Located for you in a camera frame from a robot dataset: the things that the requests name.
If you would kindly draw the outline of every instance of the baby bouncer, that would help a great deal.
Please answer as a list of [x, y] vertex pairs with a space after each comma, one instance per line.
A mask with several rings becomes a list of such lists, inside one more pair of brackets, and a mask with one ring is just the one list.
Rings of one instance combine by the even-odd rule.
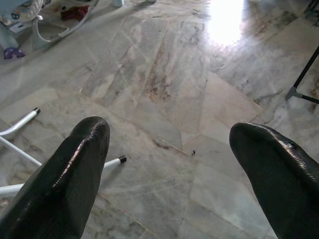
[[[0, 45], [4, 49], [4, 58], [10, 59], [13, 55], [25, 56], [15, 39], [15, 34], [18, 32], [32, 27], [33, 49], [56, 42], [78, 29], [98, 2], [99, 0], [2, 1], [0, 3]], [[54, 7], [51, 7], [51, 11], [48, 13], [45, 9], [50, 5], [54, 5]], [[71, 19], [76, 22], [73, 21], [70, 26], [68, 22]], [[62, 28], [63, 31], [47, 38], [39, 31], [41, 23]]]

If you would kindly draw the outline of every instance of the marble floor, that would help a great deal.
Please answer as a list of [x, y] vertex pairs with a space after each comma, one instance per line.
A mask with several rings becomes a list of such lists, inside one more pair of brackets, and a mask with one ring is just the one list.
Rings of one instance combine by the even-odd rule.
[[[32, 51], [26, 34], [26, 57], [0, 59], [0, 129], [40, 107], [10, 140], [44, 162], [82, 118], [108, 121], [107, 160], [128, 162], [103, 173], [83, 239], [274, 239], [228, 135], [263, 123], [319, 159], [317, 106], [284, 100], [318, 44], [307, 4], [101, 0], [59, 43]], [[300, 91], [318, 97], [318, 74]], [[0, 151], [1, 186], [35, 170]]]

